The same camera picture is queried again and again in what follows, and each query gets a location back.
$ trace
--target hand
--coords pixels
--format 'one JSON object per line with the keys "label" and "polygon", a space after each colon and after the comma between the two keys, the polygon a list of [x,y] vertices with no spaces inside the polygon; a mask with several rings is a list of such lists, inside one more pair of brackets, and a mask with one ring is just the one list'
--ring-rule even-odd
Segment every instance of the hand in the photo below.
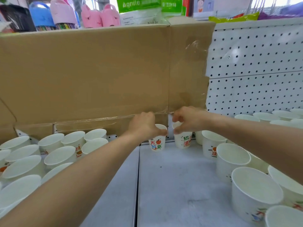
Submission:
{"label": "hand", "polygon": [[202,108],[181,107],[174,112],[173,122],[183,122],[181,126],[174,129],[174,134],[180,134],[184,131],[201,131],[207,130],[211,120],[217,114],[207,112]]}
{"label": "hand", "polygon": [[135,115],[128,126],[128,132],[135,134],[140,142],[153,139],[157,136],[166,136],[166,129],[159,129],[155,126],[155,116],[153,112],[142,112]]}

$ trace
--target right hand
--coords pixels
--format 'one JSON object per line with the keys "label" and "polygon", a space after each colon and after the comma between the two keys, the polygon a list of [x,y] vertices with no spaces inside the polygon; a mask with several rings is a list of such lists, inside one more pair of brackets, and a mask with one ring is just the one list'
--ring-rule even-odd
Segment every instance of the right hand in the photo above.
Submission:
{"label": "right hand", "polygon": [[174,112],[173,122],[182,122],[181,126],[174,129],[174,134],[178,135],[184,131],[201,131],[207,130],[212,118],[216,114],[207,112],[202,108],[193,106],[181,107]]}

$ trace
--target cardboard box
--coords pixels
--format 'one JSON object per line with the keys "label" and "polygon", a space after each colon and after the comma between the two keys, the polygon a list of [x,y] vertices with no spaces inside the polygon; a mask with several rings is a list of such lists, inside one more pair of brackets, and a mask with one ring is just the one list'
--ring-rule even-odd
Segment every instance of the cardboard box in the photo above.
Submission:
{"label": "cardboard box", "polygon": [[169,24],[2,36],[0,98],[36,137],[32,127],[45,127],[45,135],[53,123],[64,133],[104,127],[120,134],[142,111],[163,123],[164,115],[167,125],[169,112],[205,106],[214,26],[174,17]]}

